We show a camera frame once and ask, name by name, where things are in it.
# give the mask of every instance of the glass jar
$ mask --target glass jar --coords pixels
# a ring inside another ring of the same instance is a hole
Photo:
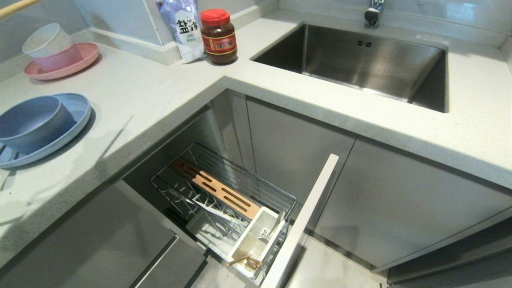
[[[211,62],[225,65],[237,59],[237,39],[229,13],[223,9],[201,12],[204,50]]]

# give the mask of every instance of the pink cup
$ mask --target pink cup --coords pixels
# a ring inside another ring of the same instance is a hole
[[[78,47],[73,44],[66,50],[46,57],[33,58],[41,69],[46,72],[53,72],[66,68],[83,60]]]

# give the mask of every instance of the red jar lid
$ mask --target red jar lid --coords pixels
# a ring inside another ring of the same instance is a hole
[[[204,26],[221,26],[230,21],[229,13],[224,9],[208,9],[201,12],[201,23]]]

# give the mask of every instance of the white quartz countertop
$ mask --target white quartz countertop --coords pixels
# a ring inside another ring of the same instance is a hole
[[[434,44],[448,51],[449,112],[440,113],[249,59],[303,21]],[[277,11],[237,30],[239,59],[166,66],[99,45],[101,60],[51,82],[0,83],[0,113],[25,99],[80,93],[94,122],[35,165],[0,171],[0,266],[98,185],[225,89],[319,119],[512,188],[512,76],[496,48],[381,25]]]

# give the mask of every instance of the undermount sink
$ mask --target undermount sink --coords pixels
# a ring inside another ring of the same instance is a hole
[[[302,25],[253,60],[447,112],[446,53],[439,48]]]

